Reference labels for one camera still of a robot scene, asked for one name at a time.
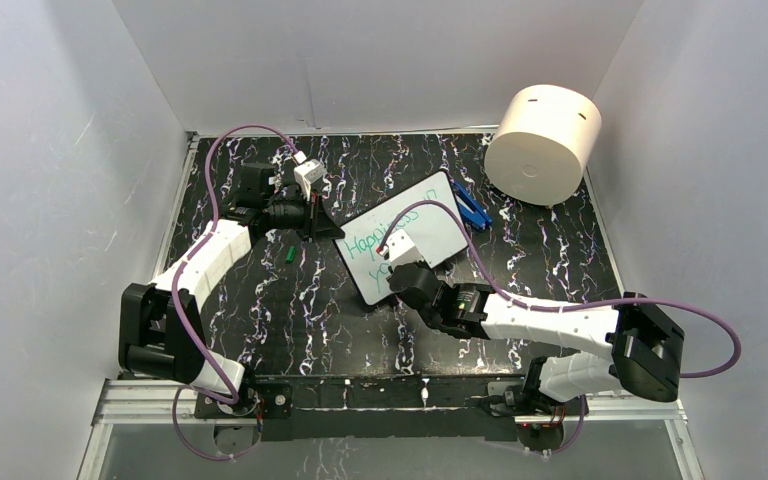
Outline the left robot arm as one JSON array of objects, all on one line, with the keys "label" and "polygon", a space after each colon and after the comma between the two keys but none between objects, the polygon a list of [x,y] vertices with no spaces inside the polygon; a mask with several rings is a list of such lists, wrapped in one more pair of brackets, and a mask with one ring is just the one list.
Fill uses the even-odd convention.
[{"label": "left robot arm", "polygon": [[275,166],[252,163],[218,204],[196,242],[146,284],[132,283],[121,297],[118,360],[131,373],[173,380],[211,397],[235,416],[254,411],[257,387],[245,366],[208,349],[201,309],[226,274],[274,230],[305,242],[344,237],[326,212],[319,188],[325,167],[306,160],[294,182],[279,187]]}]

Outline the white whiteboard black frame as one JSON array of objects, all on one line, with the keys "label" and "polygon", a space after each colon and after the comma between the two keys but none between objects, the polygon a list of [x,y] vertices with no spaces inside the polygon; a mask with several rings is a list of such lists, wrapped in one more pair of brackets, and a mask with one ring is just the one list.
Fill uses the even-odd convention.
[{"label": "white whiteboard black frame", "polygon": [[336,240],[335,246],[366,304],[374,305],[390,295],[386,281],[389,263],[375,249],[391,224],[405,230],[431,267],[441,265],[467,248],[460,229],[438,207],[424,205],[401,218],[397,216],[420,200],[435,200],[453,212],[457,210],[449,176],[439,170],[341,226],[344,237]]}]

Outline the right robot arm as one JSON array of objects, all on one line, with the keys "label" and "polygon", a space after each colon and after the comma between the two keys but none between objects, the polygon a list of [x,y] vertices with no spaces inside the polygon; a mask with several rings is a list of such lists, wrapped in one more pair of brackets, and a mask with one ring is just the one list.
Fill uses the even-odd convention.
[{"label": "right robot arm", "polygon": [[488,285],[449,285],[421,263],[393,269],[388,284],[431,329],[457,339],[527,340],[570,349],[531,362],[525,405],[537,414],[585,393],[625,390],[669,403],[678,397],[684,331],[659,307],[632,298],[618,306],[527,299]]}]

